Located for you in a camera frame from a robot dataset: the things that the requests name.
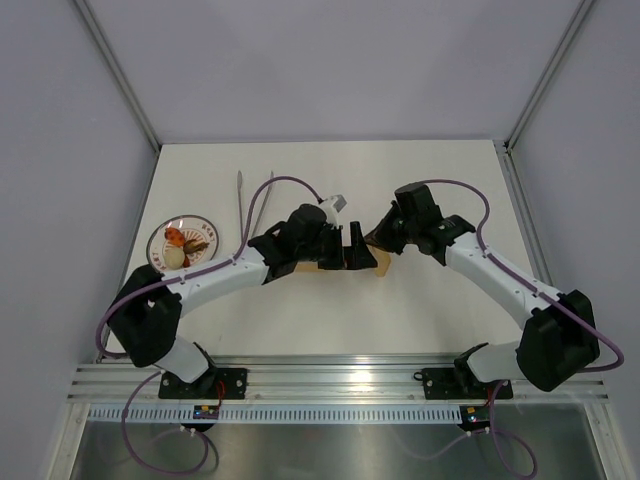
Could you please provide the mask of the yellow lunch box lid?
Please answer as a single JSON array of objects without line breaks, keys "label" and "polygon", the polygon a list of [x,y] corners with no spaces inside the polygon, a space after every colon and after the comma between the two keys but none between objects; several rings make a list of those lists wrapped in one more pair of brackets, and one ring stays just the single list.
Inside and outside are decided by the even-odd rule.
[{"label": "yellow lunch box lid", "polygon": [[[320,273],[323,271],[362,271],[348,269],[348,247],[344,245],[342,238],[342,228],[331,228],[322,234],[320,244],[320,257],[317,259],[300,261],[294,268],[295,273]],[[366,241],[369,250],[378,262],[378,267],[371,270],[376,277],[384,277],[390,266],[390,255],[370,245]]]}]

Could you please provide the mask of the metal food tongs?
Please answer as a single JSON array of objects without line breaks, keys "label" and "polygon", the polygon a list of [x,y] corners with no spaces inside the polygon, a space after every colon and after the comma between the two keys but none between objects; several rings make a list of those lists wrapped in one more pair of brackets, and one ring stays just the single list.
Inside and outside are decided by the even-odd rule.
[{"label": "metal food tongs", "polygon": [[245,212],[244,198],[244,176],[241,170],[236,175],[236,197],[238,205],[238,220],[241,236],[247,235],[248,239],[253,238],[260,227],[265,215],[268,201],[272,194],[273,185],[269,184],[264,191],[259,193],[255,198],[253,207],[249,207],[249,212]]}]

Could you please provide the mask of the round printed food plate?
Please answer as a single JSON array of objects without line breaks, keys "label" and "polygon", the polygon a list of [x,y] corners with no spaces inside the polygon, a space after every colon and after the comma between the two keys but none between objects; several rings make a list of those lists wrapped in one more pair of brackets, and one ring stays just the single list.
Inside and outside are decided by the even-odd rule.
[{"label": "round printed food plate", "polygon": [[146,259],[160,273],[180,270],[212,260],[219,244],[218,231],[208,219],[176,216],[153,231],[147,241]]}]

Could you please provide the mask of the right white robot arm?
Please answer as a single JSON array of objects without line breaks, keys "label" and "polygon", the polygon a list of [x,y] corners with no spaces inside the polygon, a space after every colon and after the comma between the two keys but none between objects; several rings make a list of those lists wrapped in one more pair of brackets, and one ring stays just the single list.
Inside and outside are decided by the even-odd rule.
[{"label": "right white robot arm", "polygon": [[454,384],[476,396],[489,383],[524,379],[550,392],[600,356],[590,300],[578,290],[562,293],[493,253],[481,229],[459,215],[446,217],[429,187],[398,188],[380,223],[380,245],[401,253],[414,245],[466,277],[500,305],[521,330],[519,340],[473,347],[454,362]]}]

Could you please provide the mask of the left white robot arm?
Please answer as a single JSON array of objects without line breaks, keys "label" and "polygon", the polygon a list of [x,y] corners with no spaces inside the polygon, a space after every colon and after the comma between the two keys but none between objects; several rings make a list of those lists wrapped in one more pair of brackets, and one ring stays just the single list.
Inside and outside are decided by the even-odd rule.
[{"label": "left white robot arm", "polygon": [[213,363],[201,347],[178,335],[180,320],[213,300],[288,276],[301,263],[327,271],[377,268],[358,222],[351,223],[350,235],[350,245],[343,245],[342,229],[327,209],[303,204],[250,239],[236,257],[168,274],[150,265],[137,268],[106,323],[135,367],[156,366],[177,376],[191,396],[206,397],[216,385]]}]

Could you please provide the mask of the brown crab claw toy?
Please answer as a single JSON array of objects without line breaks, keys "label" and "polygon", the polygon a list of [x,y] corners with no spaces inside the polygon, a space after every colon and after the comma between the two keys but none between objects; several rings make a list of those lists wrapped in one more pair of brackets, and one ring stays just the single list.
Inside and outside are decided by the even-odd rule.
[{"label": "brown crab claw toy", "polygon": [[192,255],[197,252],[206,250],[209,247],[209,243],[205,241],[198,241],[196,239],[187,240],[182,249],[186,255]]}]

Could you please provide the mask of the white dumpling toy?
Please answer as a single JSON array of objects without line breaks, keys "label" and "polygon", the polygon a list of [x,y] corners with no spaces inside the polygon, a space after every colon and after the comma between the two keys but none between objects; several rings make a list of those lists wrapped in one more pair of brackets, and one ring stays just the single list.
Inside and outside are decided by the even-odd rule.
[{"label": "white dumpling toy", "polygon": [[168,269],[177,270],[183,267],[185,253],[180,248],[170,248],[164,252],[163,258]]}]

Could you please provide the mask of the orange fried cutlet toy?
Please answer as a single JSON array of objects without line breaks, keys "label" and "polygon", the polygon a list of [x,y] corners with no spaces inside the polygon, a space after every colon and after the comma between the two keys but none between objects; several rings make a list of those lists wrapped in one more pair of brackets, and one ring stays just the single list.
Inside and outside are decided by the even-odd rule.
[{"label": "orange fried cutlet toy", "polygon": [[179,229],[173,227],[165,229],[164,237],[169,244],[179,248],[182,248],[186,242],[184,234]]}]

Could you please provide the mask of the right aluminium frame post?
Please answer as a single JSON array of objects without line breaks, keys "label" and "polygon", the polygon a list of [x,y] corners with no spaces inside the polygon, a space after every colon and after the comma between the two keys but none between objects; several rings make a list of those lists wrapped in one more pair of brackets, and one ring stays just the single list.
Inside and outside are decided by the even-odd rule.
[{"label": "right aluminium frame post", "polygon": [[514,126],[503,142],[507,154],[512,154],[515,150],[520,138],[543,102],[547,91],[568,59],[571,49],[598,4],[599,1],[597,0],[581,0],[578,2],[531,93],[527,97]]}]

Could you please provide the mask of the aluminium frame post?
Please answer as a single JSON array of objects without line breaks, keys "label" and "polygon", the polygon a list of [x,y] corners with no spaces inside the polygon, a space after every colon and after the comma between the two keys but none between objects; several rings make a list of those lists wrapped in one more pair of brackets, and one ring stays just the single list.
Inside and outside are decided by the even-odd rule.
[{"label": "aluminium frame post", "polygon": [[512,154],[515,150],[520,138],[543,102],[547,91],[568,59],[571,49],[598,4],[599,1],[597,0],[581,0],[578,2],[531,93],[527,97],[514,126],[503,142],[507,154]]},{"label": "aluminium frame post", "polygon": [[97,49],[99,57],[104,63],[115,87],[122,96],[134,122],[140,129],[155,157],[158,158],[161,152],[162,142],[130,83],[91,2],[87,0],[71,0],[70,4],[78,13],[82,24],[86,28],[91,41]]}]

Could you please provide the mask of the aluminium mounting rail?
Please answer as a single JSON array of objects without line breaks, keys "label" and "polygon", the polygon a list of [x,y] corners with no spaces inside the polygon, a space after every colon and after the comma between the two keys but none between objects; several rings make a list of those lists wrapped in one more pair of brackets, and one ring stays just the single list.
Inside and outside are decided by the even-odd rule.
[{"label": "aluminium mounting rail", "polygon": [[[283,355],[220,356],[220,367],[248,371],[245,404],[411,404],[423,403],[424,367],[445,367],[447,355]],[[72,376],[70,403],[120,403],[153,367],[125,360],[81,364]]]}]

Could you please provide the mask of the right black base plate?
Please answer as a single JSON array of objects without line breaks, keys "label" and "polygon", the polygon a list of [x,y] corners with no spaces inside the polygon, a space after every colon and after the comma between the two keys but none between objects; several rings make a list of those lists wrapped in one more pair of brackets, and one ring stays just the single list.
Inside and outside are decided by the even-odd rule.
[{"label": "right black base plate", "polygon": [[509,381],[483,383],[471,374],[460,373],[453,367],[427,367],[415,371],[413,379],[422,385],[426,400],[485,400],[492,398],[496,387],[498,400],[513,398]]}]

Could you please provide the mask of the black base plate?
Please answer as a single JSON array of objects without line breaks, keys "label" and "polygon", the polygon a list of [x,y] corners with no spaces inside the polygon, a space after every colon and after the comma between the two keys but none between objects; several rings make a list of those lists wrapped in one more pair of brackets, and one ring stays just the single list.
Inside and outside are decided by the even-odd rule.
[{"label": "black base plate", "polygon": [[158,396],[168,400],[242,400],[247,389],[245,368],[213,367],[188,383],[173,373],[162,375]]},{"label": "black base plate", "polygon": [[426,400],[485,400],[492,398],[496,387],[498,400],[513,398],[509,381],[483,383],[471,374],[460,373],[453,367],[427,367],[415,371],[413,379],[422,385]]}]

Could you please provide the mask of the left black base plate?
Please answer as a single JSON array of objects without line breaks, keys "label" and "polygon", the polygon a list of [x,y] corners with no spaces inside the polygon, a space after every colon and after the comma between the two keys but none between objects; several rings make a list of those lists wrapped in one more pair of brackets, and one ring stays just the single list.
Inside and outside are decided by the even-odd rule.
[{"label": "left black base plate", "polygon": [[162,375],[158,396],[168,400],[242,400],[247,389],[245,368],[213,367],[188,383],[173,373]]}]

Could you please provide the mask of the left aluminium frame post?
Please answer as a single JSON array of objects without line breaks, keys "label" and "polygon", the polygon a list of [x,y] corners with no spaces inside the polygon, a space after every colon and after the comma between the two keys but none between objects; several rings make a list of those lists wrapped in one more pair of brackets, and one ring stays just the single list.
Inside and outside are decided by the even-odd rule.
[{"label": "left aluminium frame post", "polygon": [[115,87],[122,96],[134,122],[140,129],[155,157],[158,158],[161,152],[162,142],[130,83],[91,2],[87,0],[71,0],[70,4],[78,13],[82,24],[86,28],[91,41],[97,49],[99,57],[104,63]]}]

